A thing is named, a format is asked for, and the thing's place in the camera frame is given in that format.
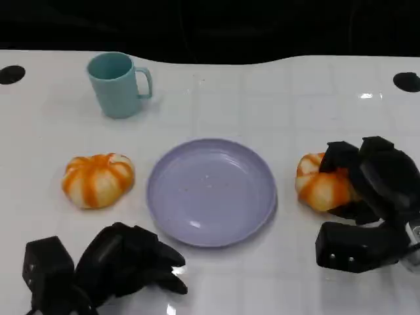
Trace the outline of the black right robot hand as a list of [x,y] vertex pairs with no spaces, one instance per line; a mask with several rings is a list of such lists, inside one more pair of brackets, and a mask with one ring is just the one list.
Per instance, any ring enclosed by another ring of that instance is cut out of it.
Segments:
[[357,148],[345,141],[329,142],[320,165],[323,173],[343,170],[358,198],[329,212],[357,225],[382,219],[405,224],[419,218],[419,170],[389,140],[363,138]]

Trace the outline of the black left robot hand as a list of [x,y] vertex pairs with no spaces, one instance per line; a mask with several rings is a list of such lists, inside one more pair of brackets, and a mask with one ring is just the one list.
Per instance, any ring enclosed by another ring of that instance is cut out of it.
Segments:
[[116,222],[102,229],[82,254],[75,285],[94,307],[111,297],[123,297],[149,285],[185,295],[186,284],[173,274],[184,257],[139,226]]

